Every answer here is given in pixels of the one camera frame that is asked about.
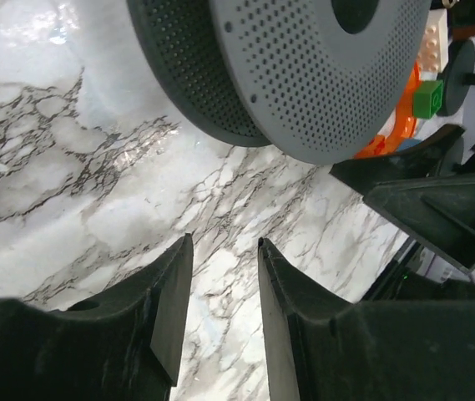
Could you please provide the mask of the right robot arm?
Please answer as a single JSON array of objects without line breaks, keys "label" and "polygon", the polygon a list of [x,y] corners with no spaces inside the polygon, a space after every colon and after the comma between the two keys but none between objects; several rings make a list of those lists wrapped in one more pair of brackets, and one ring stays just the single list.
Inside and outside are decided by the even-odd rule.
[{"label": "right robot arm", "polygon": [[407,241],[366,300],[475,300],[475,147],[445,124],[388,155],[336,164],[331,174],[405,232]]}]

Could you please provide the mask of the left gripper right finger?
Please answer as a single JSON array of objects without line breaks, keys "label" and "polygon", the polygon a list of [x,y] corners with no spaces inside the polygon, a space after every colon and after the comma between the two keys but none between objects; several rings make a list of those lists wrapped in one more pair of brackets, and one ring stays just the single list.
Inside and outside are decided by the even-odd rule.
[{"label": "left gripper right finger", "polygon": [[475,400],[475,300],[348,302],[267,240],[258,277],[274,400]]}]

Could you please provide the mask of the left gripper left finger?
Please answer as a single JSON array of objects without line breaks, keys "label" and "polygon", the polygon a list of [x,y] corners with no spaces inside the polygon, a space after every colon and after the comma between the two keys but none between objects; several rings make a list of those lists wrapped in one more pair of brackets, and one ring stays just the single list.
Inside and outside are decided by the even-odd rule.
[{"label": "left gripper left finger", "polygon": [[0,298],[0,400],[166,400],[193,271],[180,237],[148,266],[64,311]]}]

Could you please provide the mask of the black cable spool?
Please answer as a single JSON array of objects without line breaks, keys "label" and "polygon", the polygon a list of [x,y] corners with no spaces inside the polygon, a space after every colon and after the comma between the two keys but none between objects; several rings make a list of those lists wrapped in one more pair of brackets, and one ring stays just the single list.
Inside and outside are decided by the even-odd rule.
[{"label": "black cable spool", "polygon": [[131,1],[174,106],[230,145],[314,165],[348,160],[386,123],[415,66],[427,1]]}]

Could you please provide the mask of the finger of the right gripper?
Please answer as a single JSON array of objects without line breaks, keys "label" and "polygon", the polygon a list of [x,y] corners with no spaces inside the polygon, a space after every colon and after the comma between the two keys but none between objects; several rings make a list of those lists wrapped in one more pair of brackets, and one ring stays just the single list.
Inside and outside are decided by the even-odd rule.
[{"label": "finger of the right gripper", "polygon": [[346,160],[333,165],[330,174],[361,195],[382,183],[421,179],[437,167],[464,132],[460,125],[445,124],[417,145],[387,155]]},{"label": "finger of the right gripper", "polygon": [[475,269],[475,174],[382,183],[364,201],[462,272]]}]

